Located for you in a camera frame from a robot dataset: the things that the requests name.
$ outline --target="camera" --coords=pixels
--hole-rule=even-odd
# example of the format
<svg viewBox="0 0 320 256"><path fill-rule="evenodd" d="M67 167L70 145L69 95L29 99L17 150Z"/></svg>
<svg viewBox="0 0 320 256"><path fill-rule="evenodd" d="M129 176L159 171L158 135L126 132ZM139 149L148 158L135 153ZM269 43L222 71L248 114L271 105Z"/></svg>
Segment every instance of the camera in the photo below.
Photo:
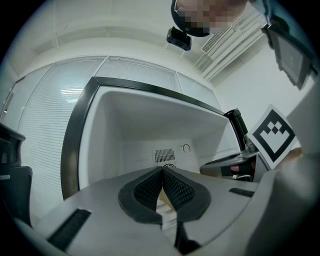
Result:
<svg viewBox="0 0 320 256"><path fill-rule="evenodd" d="M173 44L185 51L191 50L191 37L188 36L185 32L176 29L174 26L169 29L166 36L166 41L169 44Z"/></svg>

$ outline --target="window blinds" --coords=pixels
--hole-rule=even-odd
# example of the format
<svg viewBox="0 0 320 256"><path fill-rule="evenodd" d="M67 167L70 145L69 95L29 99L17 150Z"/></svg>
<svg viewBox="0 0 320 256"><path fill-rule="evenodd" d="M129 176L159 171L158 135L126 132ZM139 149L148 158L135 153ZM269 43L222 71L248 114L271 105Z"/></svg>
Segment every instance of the window blinds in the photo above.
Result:
<svg viewBox="0 0 320 256"><path fill-rule="evenodd" d="M63 201L60 162L67 124L89 79L103 59L71 60L53 65L32 92L22 113L18 132L23 166L33 171L31 223Z"/></svg>
<svg viewBox="0 0 320 256"><path fill-rule="evenodd" d="M23 80L16 83L18 86L17 92L8 106L7 112L4 117L4 124L13 130L18 129L18 124L25 106L31 93L34 91L36 85L44 74L49 70L51 65L44 66L34 72L28 74Z"/></svg>
<svg viewBox="0 0 320 256"><path fill-rule="evenodd" d="M109 57L96 76L127 79L182 93L176 72L136 59Z"/></svg>
<svg viewBox="0 0 320 256"><path fill-rule="evenodd" d="M180 86L184 95L204 102L218 110L221 110L214 92L201 83L178 73Z"/></svg>

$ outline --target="vent grille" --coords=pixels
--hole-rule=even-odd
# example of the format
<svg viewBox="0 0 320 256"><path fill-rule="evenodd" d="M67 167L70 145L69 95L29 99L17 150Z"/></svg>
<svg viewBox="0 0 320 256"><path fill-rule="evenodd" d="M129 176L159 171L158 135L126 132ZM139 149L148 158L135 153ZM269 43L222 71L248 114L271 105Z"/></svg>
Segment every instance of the vent grille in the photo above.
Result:
<svg viewBox="0 0 320 256"><path fill-rule="evenodd" d="M211 50L211 48L223 37L225 33L227 33L231 29L231 26L228 25L226 27L222 27L219 29L202 47L202 51L206 54Z"/></svg>
<svg viewBox="0 0 320 256"><path fill-rule="evenodd" d="M172 148L157 149L154 152L154 159L156 163L175 160L175 153Z"/></svg>

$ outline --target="black chair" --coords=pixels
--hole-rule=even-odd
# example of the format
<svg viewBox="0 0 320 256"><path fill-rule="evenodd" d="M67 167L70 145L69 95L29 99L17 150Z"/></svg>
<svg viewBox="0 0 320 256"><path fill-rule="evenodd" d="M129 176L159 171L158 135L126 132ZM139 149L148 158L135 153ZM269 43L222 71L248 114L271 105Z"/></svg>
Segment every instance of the black chair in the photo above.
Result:
<svg viewBox="0 0 320 256"><path fill-rule="evenodd" d="M22 134L0 123L0 195L12 217L31 226L30 191L32 169L21 167Z"/></svg>

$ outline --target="person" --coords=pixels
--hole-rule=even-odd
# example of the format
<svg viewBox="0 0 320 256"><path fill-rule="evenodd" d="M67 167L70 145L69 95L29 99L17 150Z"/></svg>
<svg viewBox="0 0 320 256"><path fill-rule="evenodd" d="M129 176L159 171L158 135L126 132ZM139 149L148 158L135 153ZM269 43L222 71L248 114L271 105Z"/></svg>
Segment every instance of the person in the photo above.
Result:
<svg viewBox="0 0 320 256"><path fill-rule="evenodd" d="M244 11L248 1L172 0L171 14L182 31L191 36L205 37L234 22Z"/></svg>

